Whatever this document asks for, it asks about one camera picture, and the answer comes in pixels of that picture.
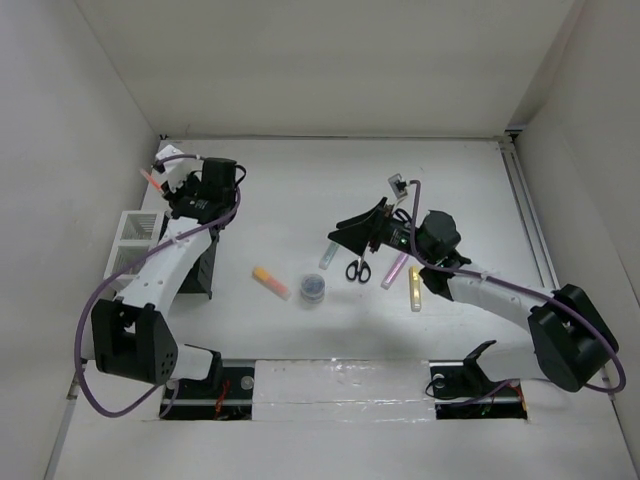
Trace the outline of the orange marker pen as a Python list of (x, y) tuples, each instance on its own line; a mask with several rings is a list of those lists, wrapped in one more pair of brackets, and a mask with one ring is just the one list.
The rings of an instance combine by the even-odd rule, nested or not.
[(152, 174), (144, 169), (140, 169), (139, 173), (143, 176), (147, 183), (160, 195), (160, 197), (163, 198), (164, 191), (162, 189), (162, 186), (152, 177)]

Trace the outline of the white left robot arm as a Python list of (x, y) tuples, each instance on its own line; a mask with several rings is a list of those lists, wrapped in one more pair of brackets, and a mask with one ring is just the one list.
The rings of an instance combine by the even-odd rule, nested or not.
[(222, 387), (220, 353), (179, 343), (167, 318), (178, 294), (212, 294), (219, 236), (236, 215), (246, 170), (231, 159), (195, 155), (170, 156), (154, 168), (168, 218), (135, 277), (91, 310), (96, 366), (151, 385), (187, 380), (208, 397)]

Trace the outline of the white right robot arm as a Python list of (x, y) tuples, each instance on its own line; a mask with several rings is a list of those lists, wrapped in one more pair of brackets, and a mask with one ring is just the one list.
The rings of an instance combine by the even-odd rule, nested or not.
[[(533, 289), (488, 273), (458, 252), (461, 235), (443, 211), (399, 220), (381, 199), (369, 211), (337, 223), (328, 238), (356, 255), (352, 266), (358, 271), (366, 267), (365, 253), (382, 246), (407, 254), (420, 264), (419, 277), (432, 294), (489, 312), (530, 335), (525, 350), (483, 341), (457, 368), (460, 390), (486, 394), (506, 381), (542, 377), (577, 392), (591, 388), (607, 363), (621, 364), (619, 344), (584, 290), (572, 284)], [(496, 349), (494, 356), (483, 355), (488, 348)]]

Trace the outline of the green highlighter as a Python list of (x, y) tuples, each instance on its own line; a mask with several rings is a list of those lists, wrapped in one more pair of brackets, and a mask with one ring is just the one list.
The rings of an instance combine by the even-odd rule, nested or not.
[(324, 254), (322, 255), (320, 261), (319, 261), (319, 268), (322, 270), (327, 270), (328, 267), (330, 266), (333, 258), (335, 257), (337, 251), (339, 249), (339, 245), (335, 242), (331, 242), (327, 249), (325, 250)]

